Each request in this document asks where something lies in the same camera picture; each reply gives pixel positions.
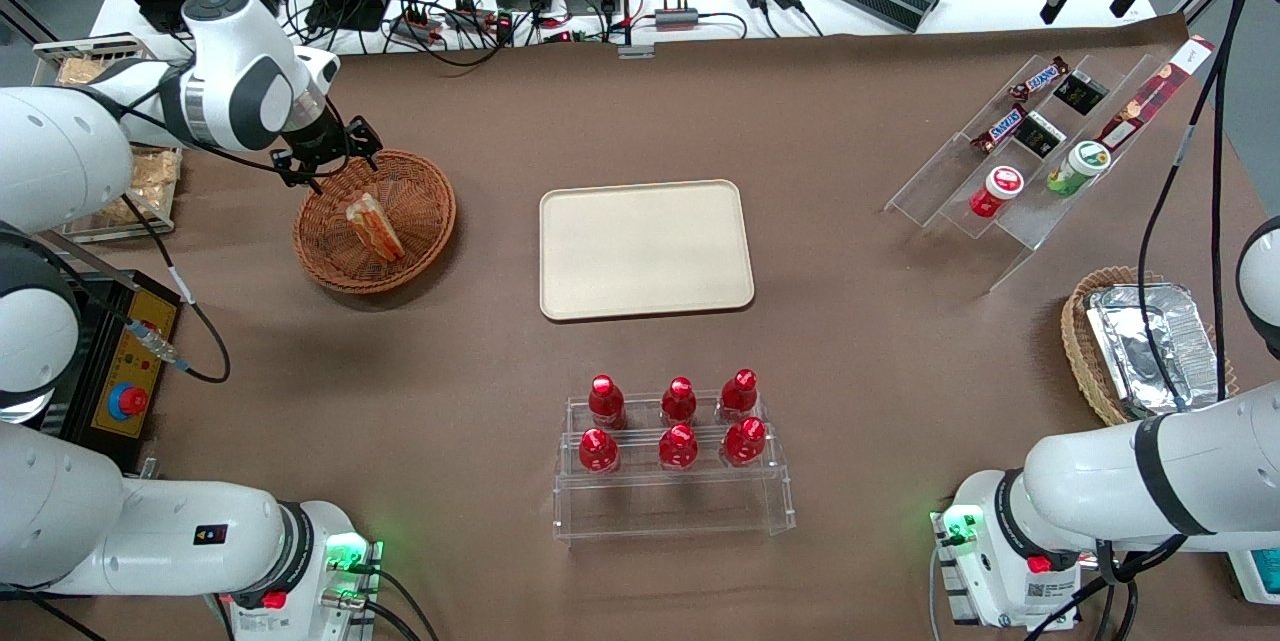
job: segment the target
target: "yellow control panel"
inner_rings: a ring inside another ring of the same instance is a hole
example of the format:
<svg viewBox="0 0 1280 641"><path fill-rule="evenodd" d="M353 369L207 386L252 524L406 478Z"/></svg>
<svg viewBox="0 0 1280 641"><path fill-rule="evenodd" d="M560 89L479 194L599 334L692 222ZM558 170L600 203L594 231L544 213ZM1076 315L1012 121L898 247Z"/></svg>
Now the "yellow control panel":
<svg viewBox="0 0 1280 641"><path fill-rule="evenodd" d="M178 308L161 299L160 296L152 294L151 290L142 289L137 294L133 294L128 315L129 319L138 319L145 325L155 328L168 340L173 334ZM151 351L147 351L142 345L142 342L138 342L131 331L122 330L120 340L115 345L115 354L111 358L106 381L102 383L101 394L99 394L97 404L93 408L93 421L90 426L100 431L119 432L120 436L131 439L140 438L142 435L142 422L146 420L147 412L151 411L151 404L147 403L146 409L142 409L141 413L120 421L113 417L109 409L111 392L123 386L122 384L124 383L125 385L137 386L142 392L146 392L146 398L150 399L155 394L161 363L164 362L157 360Z"/></svg>

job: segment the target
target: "brown tablecloth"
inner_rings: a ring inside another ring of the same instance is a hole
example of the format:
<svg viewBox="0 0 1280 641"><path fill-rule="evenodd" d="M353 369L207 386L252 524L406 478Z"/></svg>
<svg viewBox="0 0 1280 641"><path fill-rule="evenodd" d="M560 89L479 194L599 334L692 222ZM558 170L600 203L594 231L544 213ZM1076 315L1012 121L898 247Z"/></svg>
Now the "brown tablecloth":
<svg viewBox="0 0 1280 641"><path fill-rule="evenodd" d="M1184 38L1165 18L1106 31L672 44L652 61L562 45L499 52L454 79L426 56L344 59L339 109L451 177L461 206L452 247L404 293L329 294L291 248L306 191L189 155L169 244L234 372L223 386L166 377L161 468L342 505L387 541L388 568L445 641L927 638L927 513L969 473L1020 464L1043 435L1098 426L1062 354L1060 305L1093 269L1135 261L1196 90L992 294L1001 253L927 239L881 209L1030 54L1097 52L1128 68ZM1152 269L1210 313L1202 127ZM742 193L749 308L571 325L539 313L545 191L721 178ZM1226 209L1234 273L1262 218L1234 157ZM164 278L146 244L111 258ZM1248 389L1276 367L1228 296L1228 349ZM177 340L215 367L193 316ZM742 366L759 372L786 445L796 530L572 551L553 540L566 395L598 372L640 392L675 375L712 386ZM1188 554L1143 576L1133 640L1276 638L1280 612L1234 600L1224 563ZM193 599L61 605L111 640L221 632ZM941 606L946 638L1021 637L952 627ZM1096 606L1085 613L1076 637L1092 633ZM0 619L5 638L72 637L27 605L0 606Z"/></svg>

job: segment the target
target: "aluminum foil tray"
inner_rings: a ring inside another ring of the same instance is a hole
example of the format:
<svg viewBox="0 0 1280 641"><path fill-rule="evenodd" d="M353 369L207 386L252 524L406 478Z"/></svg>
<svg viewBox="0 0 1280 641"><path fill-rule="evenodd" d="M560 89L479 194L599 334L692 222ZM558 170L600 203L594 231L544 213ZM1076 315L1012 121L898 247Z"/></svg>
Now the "aluminum foil tray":
<svg viewBox="0 0 1280 641"><path fill-rule="evenodd" d="M1129 416L1147 418L1217 403L1217 357L1188 289L1174 284L1147 285L1152 335L1176 395L1166 388L1147 344L1138 287L1123 284L1093 290L1085 298L1085 313L1116 397Z"/></svg>

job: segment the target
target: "wicker basket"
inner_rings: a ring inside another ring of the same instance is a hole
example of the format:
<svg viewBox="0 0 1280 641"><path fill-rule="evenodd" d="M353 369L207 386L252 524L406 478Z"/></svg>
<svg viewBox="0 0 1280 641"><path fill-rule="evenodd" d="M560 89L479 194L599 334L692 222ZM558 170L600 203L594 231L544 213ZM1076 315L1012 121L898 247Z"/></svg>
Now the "wicker basket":
<svg viewBox="0 0 1280 641"><path fill-rule="evenodd" d="M457 203L453 187L435 164L415 154L384 148L320 180L320 194L307 194L293 223L293 251L311 278L344 294L378 294L417 276L439 257L453 234ZM404 257L384 262L360 243L347 221L352 193L369 191L387 211L404 246Z"/></svg>
<svg viewBox="0 0 1280 641"><path fill-rule="evenodd" d="M1147 273L1147 284L1158 284L1164 278ZM1093 413L1097 413L1107 426L1115 423L1129 423L1124 413L1124 407L1111 386L1111 372L1107 372L1102 351L1098 351L1093 340L1093 328L1084 313L1084 296L1102 287L1115 287L1116 284L1137 284L1138 271L1128 266L1102 267L1084 276L1084 280L1071 290L1070 298L1062 305L1062 345L1066 349L1066 358L1071 363L1071 374L1080 386L1084 399L1089 402ZM1213 328L1204 322L1210 340L1213 339ZM1239 392L1235 385L1235 372L1230 360L1225 360L1226 392L1234 397Z"/></svg>

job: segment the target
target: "acrylic display rack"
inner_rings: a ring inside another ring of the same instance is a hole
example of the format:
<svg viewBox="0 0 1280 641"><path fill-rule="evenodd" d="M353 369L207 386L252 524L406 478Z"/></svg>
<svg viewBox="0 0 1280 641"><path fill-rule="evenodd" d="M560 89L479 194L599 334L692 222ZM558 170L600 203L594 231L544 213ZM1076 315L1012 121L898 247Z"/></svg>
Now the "acrylic display rack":
<svg viewBox="0 0 1280 641"><path fill-rule="evenodd" d="M585 539L669 536L713 531L765 531L771 536L795 528L791 476L782 441L769 422L764 400L754 416L765 422L767 445L750 464L733 468L719 459L727 423L716 421L719 390L700 390L690 426L698 438L698 459L685 471L664 471L658 461L662 394L628 398L627 427L611 431L618 443L621 468L590 473L577 459L582 432L593 426L586 398L570 398L556 462L552 499L554 534L566 544Z"/></svg>
<svg viewBox="0 0 1280 641"><path fill-rule="evenodd" d="M1138 61L1129 73L1121 75L1120 72L1098 61L1097 58L1084 56L1078 64L1071 64L1073 70L1078 68L1098 84L1110 90L1110 93L1087 116L1069 107L1061 99L1055 97L1053 91L1061 84L1060 79L1048 84L1047 90L1038 91L1027 102L1021 102L1029 113L1041 114L1066 136L1066 139L1057 145L1052 152L1042 159L1020 141L1012 138L1002 141L989 155L983 155L978 148L973 148L969 145L970 141L991 129L1015 104L1015 99L1009 95L1010 86L1029 79L1043 68L1050 67L1050 63L1047 58L1033 56L1005 82L1005 86L1001 86L986 107L978 111L964 129L951 136L951 139L942 145L942 148L938 148L937 154L933 154L933 157L884 205L886 211L899 209L904 216L910 218L916 225L924 226L925 230L933 230L942 223L950 223L950 225L965 232L970 239L979 239L992 228L996 228L998 234L1015 239L1020 249L1005 273L1001 273L1000 278L991 285L991 289L995 289L1005 278L1010 278L1023 264L1027 264L1073 205L1082 196L1089 193L1089 186L1105 179L1111 170L1108 168L1091 184L1070 196L1060 196L1048 191L1047 175L1059 166L1073 146L1084 139L1097 138L1107 120L1124 109L1139 87L1165 64L1157 58L1143 56L1142 61ZM1142 129L1126 139L1116 154L1112 154L1111 168L1123 161L1124 154L1133 148L1139 134L1142 134ZM988 173L996 166L1016 168L1027 186L1016 198L1002 205L995 218L980 218L970 211L969 196L973 196L983 186Z"/></svg>

